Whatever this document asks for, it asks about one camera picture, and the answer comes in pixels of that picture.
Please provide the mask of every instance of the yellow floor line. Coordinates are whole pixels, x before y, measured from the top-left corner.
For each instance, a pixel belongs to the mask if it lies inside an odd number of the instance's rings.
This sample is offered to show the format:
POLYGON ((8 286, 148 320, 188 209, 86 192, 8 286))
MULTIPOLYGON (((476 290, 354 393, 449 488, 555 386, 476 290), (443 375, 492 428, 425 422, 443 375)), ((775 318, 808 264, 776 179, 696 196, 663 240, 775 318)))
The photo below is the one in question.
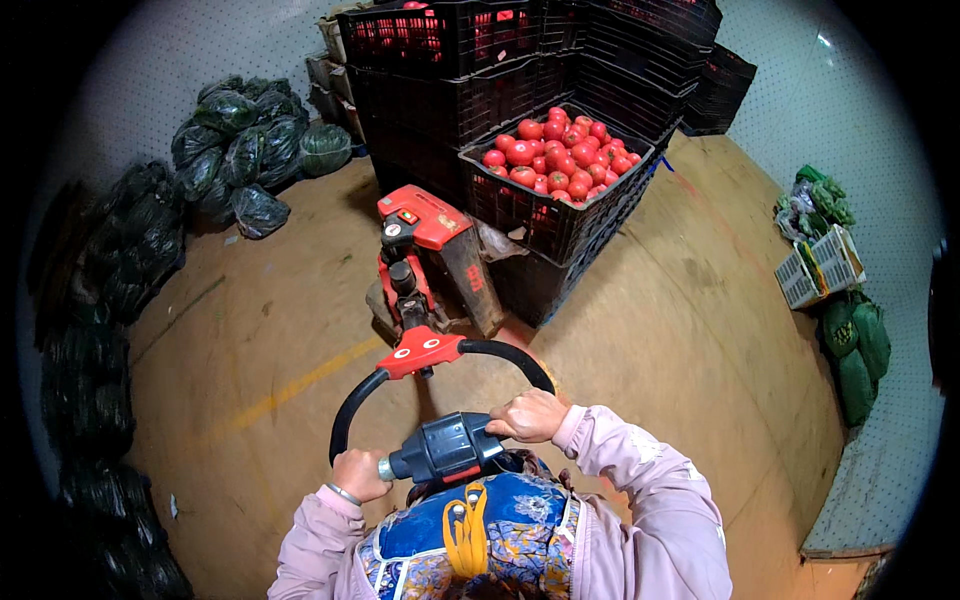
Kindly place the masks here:
POLYGON ((375 348, 383 347, 383 340, 380 339, 379 336, 373 336, 369 340, 357 344, 356 346, 348 349, 346 352, 334 356, 303 377, 294 379, 278 392, 260 398, 253 406, 243 410, 230 421, 214 427, 204 437, 208 442, 217 442, 222 440, 227 433, 240 431, 250 427, 265 415, 270 414, 272 410, 281 404, 289 401, 294 396, 299 395, 311 384, 314 384, 324 377, 328 377, 336 373, 367 352, 375 348))

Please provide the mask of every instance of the jacket sleeve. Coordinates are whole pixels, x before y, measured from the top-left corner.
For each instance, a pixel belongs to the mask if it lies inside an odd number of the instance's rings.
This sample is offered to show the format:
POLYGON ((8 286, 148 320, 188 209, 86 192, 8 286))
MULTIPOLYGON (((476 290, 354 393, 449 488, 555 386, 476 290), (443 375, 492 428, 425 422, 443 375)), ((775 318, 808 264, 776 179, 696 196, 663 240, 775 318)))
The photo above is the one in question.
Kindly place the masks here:
POLYGON ((280 545, 280 567, 267 598, 332 598, 344 553, 363 538, 364 528, 360 507, 327 486, 307 495, 294 513, 293 529, 280 545))
POLYGON ((689 459, 605 406, 572 406, 553 443, 630 499, 633 527, 596 540, 623 553, 626 597, 730 597, 723 521, 689 459))

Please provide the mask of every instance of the pink jacket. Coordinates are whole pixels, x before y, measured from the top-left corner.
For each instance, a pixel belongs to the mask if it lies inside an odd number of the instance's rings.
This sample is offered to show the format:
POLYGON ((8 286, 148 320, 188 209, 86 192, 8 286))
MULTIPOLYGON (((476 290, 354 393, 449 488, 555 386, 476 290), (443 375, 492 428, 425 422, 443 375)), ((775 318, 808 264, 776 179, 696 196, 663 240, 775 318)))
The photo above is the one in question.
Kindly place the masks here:
MULTIPOLYGON (((573 565, 580 598, 729 598, 726 541, 707 480, 685 458, 605 406, 573 406, 553 438, 587 475, 630 496, 633 524, 594 494, 584 500, 573 565)), ((270 600, 375 598, 354 555, 366 524, 324 486, 294 514, 270 600)))

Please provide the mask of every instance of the concrete floor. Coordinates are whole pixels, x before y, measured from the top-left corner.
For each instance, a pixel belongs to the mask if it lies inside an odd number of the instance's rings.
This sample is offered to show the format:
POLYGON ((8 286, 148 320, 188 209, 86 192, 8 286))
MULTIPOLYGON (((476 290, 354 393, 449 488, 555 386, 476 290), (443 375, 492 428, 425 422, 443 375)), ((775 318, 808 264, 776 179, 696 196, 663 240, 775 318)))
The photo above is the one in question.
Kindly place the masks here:
MULTIPOLYGON (((611 406, 689 456, 724 517, 738 598, 850 598, 865 566, 801 567, 843 442, 815 323, 790 312, 774 269, 788 252, 770 218, 780 190, 727 137, 677 133, 643 202, 554 321, 504 335, 574 402, 611 406)), ((186 267, 132 331, 131 461, 153 479, 170 544, 200 597, 263 597, 303 496, 329 476, 336 409, 388 347, 364 303, 379 198, 355 159, 282 199, 288 224, 192 240, 186 267), (180 514, 170 517, 170 494, 180 514)), ((486 411, 524 389, 509 364, 468 356, 427 384, 388 382, 351 445, 393 449, 422 420, 486 411)), ((554 469, 571 466, 537 446, 554 469)), ((579 490, 606 480, 576 469, 579 490)), ((373 524, 409 489, 364 507, 373 524)))

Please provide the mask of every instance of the button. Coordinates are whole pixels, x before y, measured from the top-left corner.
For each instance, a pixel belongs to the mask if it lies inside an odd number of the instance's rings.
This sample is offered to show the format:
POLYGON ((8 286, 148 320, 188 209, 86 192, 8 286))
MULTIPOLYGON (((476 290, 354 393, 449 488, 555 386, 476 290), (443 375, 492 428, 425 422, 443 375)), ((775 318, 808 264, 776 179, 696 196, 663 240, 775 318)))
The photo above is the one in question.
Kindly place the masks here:
POLYGON ((410 212, 409 210, 401 210, 399 215, 401 220, 406 221, 409 225, 413 225, 420 220, 420 217, 410 212))

